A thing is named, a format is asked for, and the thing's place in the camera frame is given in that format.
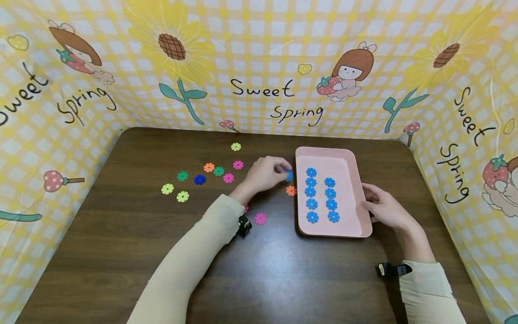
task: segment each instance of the plastic tray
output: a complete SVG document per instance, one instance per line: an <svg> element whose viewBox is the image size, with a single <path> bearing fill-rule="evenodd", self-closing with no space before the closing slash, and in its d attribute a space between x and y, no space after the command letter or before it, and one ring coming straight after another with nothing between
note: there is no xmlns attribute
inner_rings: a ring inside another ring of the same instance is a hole
<svg viewBox="0 0 518 324"><path fill-rule="evenodd" d="M362 183L359 178L358 166L353 152L345 149L299 147L295 151L297 176L298 227L305 235L338 236L338 237L368 237L372 234L372 224L369 212L360 206L365 200ZM318 203L315 210L310 210L306 201L306 173L308 168L316 170L316 195ZM325 190L329 188L324 182L326 178L335 180L333 189L336 191L334 200L338 203L336 211L340 219L331 222L328 218L329 209L326 206L328 197ZM318 221L311 223L307 219L308 212L316 212Z"/></svg>

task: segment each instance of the hand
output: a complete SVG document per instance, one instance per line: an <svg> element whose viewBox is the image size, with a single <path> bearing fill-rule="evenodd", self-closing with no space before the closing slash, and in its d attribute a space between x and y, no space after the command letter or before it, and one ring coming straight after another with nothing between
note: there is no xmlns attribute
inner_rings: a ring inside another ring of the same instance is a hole
<svg viewBox="0 0 518 324"><path fill-rule="evenodd" d="M248 171L246 179L238 185L230 197L241 205L246 205L256 193L271 189L279 182L286 181L288 179L286 170L291 169L291 165L283 158L259 158Z"/></svg>
<svg viewBox="0 0 518 324"><path fill-rule="evenodd" d="M367 201L362 201L360 204L380 222L393 228L396 232L410 231L416 225L420 227L390 193L375 185L362 184L362 187L370 192L365 194Z"/></svg>

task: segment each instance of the backdrop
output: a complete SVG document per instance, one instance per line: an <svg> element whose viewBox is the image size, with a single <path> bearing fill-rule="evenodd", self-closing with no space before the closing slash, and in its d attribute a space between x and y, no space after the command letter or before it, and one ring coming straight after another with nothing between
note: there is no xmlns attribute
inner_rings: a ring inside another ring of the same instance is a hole
<svg viewBox="0 0 518 324"><path fill-rule="evenodd" d="M0 2L0 322L145 126L403 141L491 321L516 323L518 2Z"/></svg>

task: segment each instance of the right hand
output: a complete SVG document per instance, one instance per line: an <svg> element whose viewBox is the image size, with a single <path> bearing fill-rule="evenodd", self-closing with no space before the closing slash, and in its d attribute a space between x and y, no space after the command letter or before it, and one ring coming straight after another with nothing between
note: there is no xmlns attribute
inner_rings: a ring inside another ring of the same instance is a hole
<svg viewBox="0 0 518 324"><path fill-rule="evenodd" d="M362 187L370 192L365 194L367 201L360 202L361 206L380 222L396 232L409 231L413 226L419 225L390 193L375 185L362 183Z"/></svg>
<svg viewBox="0 0 518 324"><path fill-rule="evenodd" d="M259 158L248 171L247 177L242 184L250 187L251 191L256 194L271 189L282 181L286 181L288 178L286 171L291 169L292 166L283 158Z"/></svg>

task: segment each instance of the beige sleeve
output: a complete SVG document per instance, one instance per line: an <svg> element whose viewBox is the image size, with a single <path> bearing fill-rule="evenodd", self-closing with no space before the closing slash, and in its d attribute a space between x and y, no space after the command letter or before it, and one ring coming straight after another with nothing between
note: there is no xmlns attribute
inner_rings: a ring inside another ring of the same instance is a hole
<svg viewBox="0 0 518 324"><path fill-rule="evenodd" d="M243 212L243 206L221 195L166 255L127 323L185 323L191 293L216 254L236 235Z"/></svg>
<svg viewBox="0 0 518 324"><path fill-rule="evenodd" d="M466 324L440 263L403 263L412 267L399 278L409 324Z"/></svg>

